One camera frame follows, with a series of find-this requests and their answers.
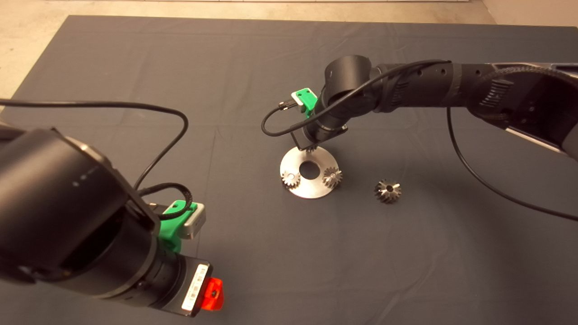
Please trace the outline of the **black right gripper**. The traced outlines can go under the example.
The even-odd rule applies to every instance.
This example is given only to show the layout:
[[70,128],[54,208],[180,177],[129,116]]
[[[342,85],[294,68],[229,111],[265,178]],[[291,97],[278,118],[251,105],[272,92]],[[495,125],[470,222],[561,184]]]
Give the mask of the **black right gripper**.
[[291,138],[301,151],[314,150],[320,144],[348,130],[349,119],[319,119],[291,132]]

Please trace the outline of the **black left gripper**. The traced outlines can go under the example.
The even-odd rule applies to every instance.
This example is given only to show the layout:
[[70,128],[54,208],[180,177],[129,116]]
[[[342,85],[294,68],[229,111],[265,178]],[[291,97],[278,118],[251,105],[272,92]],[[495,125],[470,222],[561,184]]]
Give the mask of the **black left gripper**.
[[163,301],[163,310],[186,317],[196,317],[200,309],[220,311],[224,305],[224,283],[210,278],[212,271],[209,261],[178,254],[177,278]]

